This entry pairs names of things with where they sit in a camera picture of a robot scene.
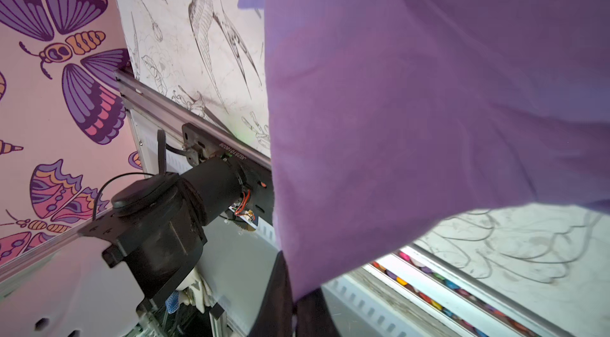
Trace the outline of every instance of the black cable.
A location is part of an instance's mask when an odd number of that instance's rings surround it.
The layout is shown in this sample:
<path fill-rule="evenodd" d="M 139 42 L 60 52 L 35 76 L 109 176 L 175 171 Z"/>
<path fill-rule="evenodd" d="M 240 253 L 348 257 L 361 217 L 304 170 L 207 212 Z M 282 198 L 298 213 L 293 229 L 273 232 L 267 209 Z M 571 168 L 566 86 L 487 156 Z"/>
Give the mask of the black cable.
<path fill-rule="evenodd" d="M 163 129 L 157 130 L 157 165 L 159 167 L 159 174 L 165 174 L 167 172 L 167 162 L 165 161 L 165 131 Z"/>
<path fill-rule="evenodd" d="M 180 150 L 180 149 L 176 149 L 176 148 L 174 148 L 173 146 L 171 146 L 170 144 L 165 144 L 165 149 L 169 150 L 169 151 L 170 151 L 170 152 L 172 152 L 172 153 L 175 153 L 175 154 L 177 154 L 177 155 L 180 155 L 180 156 L 186 156 L 186 157 L 188 157 L 188 156 L 190 156 L 190 154 L 191 154 L 191 153 L 190 153 L 189 151 L 187 151 L 187 150 Z"/>
<path fill-rule="evenodd" d="M 110 180 L 106 181 L 106 183 L 103 184 L 102 188 L 98 191 L 98 196 L 95 197 L 95 199 L 93 200 L 93 214 L 91 214 L 91 220 L 95 220 L 97 214 L 98 214 L 98 199 L 102 196 L 102 191 L 104 190 L 104 188 L 106 186 L 108 186 L 108 184 L 116 179 L 119 179 L 121 177 L 125 177 L 126 175 L 132 175 L 132 174 L 143 174 L 143 175 L 154 175 L 154 174 L 150 174 L 150 173 L 144 173 L 144 172 L 131 172 L 131 173 L 123 173 L 123 174 L 119 174 L 116 177 L 111 178 Z"/>

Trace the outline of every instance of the butterfly wallpaper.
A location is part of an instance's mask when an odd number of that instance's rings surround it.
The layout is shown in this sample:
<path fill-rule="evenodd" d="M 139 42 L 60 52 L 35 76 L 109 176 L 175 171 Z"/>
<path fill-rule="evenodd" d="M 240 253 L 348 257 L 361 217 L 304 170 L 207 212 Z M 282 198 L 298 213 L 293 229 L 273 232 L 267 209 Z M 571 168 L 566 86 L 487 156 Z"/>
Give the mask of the butterfly wallpaper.
<path fill-rule="evenodd" d="M 90 218 L 98 188 L 141 167 L 114 79 L 129 62 L 115 0 L 0 0 L 0 37 L 1 266 Z"/>

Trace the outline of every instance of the sketch paper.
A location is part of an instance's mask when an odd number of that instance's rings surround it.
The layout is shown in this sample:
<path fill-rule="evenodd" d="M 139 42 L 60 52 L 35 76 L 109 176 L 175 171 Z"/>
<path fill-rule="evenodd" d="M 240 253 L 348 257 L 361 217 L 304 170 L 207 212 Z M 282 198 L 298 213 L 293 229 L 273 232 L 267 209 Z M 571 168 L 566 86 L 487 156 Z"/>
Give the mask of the sketch paper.
<path fill-rule="evenodd" d="M 610 216 L 530 204 L 443 220 L 416 244 L 579 337 L 610 328 Z"/>
<path fill-rule="evenodd" d="M 237 1 L 117 0 L 139 80 L 269 156 L 264 13 Z"/>

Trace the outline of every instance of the butterfly antenna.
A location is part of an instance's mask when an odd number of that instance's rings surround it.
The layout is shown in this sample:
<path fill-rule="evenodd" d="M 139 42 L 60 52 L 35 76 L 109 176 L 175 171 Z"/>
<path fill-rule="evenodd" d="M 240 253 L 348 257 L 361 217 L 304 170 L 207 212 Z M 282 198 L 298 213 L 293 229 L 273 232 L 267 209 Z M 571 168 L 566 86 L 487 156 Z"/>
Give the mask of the butterfly antenna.
<path fill-rule="evenodd" d="M 15 218 L 14 216 L 12 216 L 12 215 L 10 214 L 10 212 L 8 211 L 8 209 L 4 209 L 4 211 L 6 211 L 6 213 L 7 213 L 7 214 L 8 214 L 8 215 L 9 215 L 11 218 L 13 218 L 13 219 L 15 219 L 15 221 L 17 221 L 17 218 Z"/>
<path fill-rule="evenodd" d="M 25 45 L 25 44 L 23 44 L 23 42 L 19 42 L 19 46 L 21 47 L 21 50 L 23 50 L 23 51 L 27 52 L 28 54 L 32 55 L 33 57 L 39 57 L 39 56 L 40 56 L 40 55 L 36 55 L 36 54 L 33 54 L 33 53 L 31 53 L 30 51 L 28 51 L 28 50 L 26 49 L 26 45 Z"/>
<path fill-rule="evenodd" d="M 43 73 L 43 74 L 44 74 L 46 77 L 48 77 L 49 79 L 51 79 L 51 80 L 52 80 L 53 78 L 52 78 L 52 77 L 49 75 L 49 73 L 48 73 L 48 72 L 47 72 L 47 71 L 44 69 L 43 64 L 44 64 L 44 60 L 41 60 L 41 61 L 40 61 L 40 70 L 42 71 L 42 73 Z"/>

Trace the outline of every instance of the purple cloth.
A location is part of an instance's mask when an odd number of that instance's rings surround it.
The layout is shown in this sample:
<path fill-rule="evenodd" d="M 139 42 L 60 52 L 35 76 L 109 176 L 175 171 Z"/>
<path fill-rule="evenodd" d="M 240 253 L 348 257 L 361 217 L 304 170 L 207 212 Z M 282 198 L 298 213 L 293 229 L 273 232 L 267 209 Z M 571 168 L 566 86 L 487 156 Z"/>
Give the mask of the purple cloth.
<path fill-rule="evenodd" d="M 264 2 L 294 299 L 458 212 L 608 204 L 610 0 Z"/>

